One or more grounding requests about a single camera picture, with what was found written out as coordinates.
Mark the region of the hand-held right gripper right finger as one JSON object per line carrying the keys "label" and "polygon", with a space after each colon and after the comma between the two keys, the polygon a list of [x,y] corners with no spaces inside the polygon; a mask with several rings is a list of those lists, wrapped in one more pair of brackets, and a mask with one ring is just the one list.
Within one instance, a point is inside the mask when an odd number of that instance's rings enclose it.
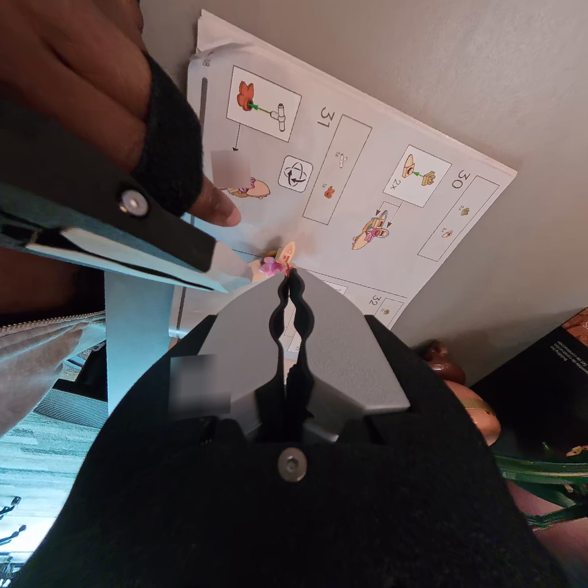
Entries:
{"label": "hand-held right gripper right finger", "polygon": [[361,311],[307,270],[291,270],[288,288],[300,336],[287,376],[288,435],[335,442],[351,420],[407,411],[410,402]]}

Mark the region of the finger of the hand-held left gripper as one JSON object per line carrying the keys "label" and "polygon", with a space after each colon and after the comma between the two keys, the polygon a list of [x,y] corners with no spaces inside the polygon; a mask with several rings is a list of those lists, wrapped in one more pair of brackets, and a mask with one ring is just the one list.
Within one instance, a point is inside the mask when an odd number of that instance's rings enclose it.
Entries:
{"label": "finger of the hand-held left gripper", "polygon": [[229,246],[216,241],[209,278],[217,284],[216,288],[242,288],[253,283],[253,271]]}
{"label": "finger of the hand-held left gripper", "polygon": [[227,293],[218,280],[79,228],[37,231],[25,250],[105,271],[209,292]]}

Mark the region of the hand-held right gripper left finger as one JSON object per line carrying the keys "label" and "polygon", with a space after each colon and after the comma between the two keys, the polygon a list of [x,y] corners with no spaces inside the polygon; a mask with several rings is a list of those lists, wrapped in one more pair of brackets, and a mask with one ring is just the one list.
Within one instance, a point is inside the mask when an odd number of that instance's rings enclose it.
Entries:
{"label": "hand-held right gripper left finger", "polygon": [[230,418],[244,434],[283,437],[285,373],[280,337],[288,304],[288,278],[274,276],[221,310],[200,349],[203,392],[198,408]]}

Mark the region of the tan petal assembly pink flower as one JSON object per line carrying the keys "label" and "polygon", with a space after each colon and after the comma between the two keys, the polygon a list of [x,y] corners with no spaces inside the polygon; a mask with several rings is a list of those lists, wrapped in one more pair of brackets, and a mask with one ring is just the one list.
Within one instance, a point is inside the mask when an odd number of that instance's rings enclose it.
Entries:
{"label": "tan petal assembly pink flower", "polygon": [[247,265],[252,270],[252,283],[264,281],[278,274],[285,275],[284,266],[286,264],[295,265],[293,262],[295,252],[296,245],[292,240],[285,246],[267,252],[263,257],[249,262]]}

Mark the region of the person's left hand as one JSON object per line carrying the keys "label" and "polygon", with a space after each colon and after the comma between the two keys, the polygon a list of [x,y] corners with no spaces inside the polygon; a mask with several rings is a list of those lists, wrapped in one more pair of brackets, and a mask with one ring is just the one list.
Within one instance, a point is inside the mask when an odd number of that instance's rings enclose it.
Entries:
{"label": "person's left hand", "polygon": [[236,226],[204,175],[196,114],[142,33],[140,1],[1,1],[1,98],[60,123],[172,214]]}

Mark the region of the brown carved ornament stand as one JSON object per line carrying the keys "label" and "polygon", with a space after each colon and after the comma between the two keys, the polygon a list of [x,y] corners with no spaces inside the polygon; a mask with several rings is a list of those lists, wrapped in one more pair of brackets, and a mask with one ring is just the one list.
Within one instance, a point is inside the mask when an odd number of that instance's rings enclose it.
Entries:
{"label": "brown carved ornament stand", "polygon": [[445,343],[433,340],[422,345],[417,352],[439,378],[465,385],[466,374],[450,357]]}

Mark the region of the pink egg ornament gold band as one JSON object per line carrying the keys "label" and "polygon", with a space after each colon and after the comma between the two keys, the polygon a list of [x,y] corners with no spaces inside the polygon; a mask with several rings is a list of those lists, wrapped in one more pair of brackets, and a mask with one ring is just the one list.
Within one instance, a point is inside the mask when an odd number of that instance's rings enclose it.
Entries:
{"label": "pink egg ornament gold band", "polygon": [[464,409],[483,435],[486,444],[488,446],[493,445],[502,431],[495,411],[472,389],[451,380],[444,380],[444,382],[460,400]]}

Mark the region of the grey zip jacket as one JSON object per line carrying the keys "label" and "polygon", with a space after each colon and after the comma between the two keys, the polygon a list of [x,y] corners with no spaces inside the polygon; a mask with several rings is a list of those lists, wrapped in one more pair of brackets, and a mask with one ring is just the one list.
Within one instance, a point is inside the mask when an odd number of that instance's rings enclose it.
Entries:
{"label": "grey zip jacket", "polygon": [[66,360],[105,340],[105,311],[2,326],[1,436],[53,388]]}

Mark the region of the grey mesh office chair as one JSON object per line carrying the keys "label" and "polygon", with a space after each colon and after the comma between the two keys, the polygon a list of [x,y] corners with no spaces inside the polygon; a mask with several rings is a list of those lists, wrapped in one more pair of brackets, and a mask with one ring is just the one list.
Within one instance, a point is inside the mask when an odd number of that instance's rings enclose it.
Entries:
{"label": "grey mesh office chair", "polygon": [[55,420],[101,429],[109,416],[108,403],[51,389],[33,411]]}

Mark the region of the white building instruction booklet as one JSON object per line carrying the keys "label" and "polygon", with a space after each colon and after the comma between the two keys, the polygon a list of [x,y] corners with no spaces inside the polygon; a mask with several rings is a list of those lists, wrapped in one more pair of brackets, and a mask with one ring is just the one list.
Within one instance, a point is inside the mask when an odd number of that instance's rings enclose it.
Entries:
{"label": "white building instruction booklet", "polygon": [[517,172],[208,11],[187,99],[212,155],[248,156],[234,228],[194,219],[247,261],[294,262],[391,329]]}

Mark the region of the black cardboard box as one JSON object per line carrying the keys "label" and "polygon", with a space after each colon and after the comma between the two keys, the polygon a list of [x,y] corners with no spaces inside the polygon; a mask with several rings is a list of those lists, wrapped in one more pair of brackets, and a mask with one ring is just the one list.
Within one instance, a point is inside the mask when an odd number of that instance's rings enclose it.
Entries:
{"label": "black cardboard box", "polygon": [[587,308],[474,385],[502,432],[496,454],[587,463]]}

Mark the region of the green plant leaves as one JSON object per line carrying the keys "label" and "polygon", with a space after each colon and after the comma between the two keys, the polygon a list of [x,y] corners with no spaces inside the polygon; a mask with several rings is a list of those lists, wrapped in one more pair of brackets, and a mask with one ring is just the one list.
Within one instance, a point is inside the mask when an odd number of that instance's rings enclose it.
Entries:
{"label": "green plant leaves", "polygon": [[543,515],[524,513],[533,530],[587,518],[587,446],[576,446],[558,457],[544,444],[546,457],[524,458],[499,452],[493,454],[503,478],[535,497],[560,506]]}

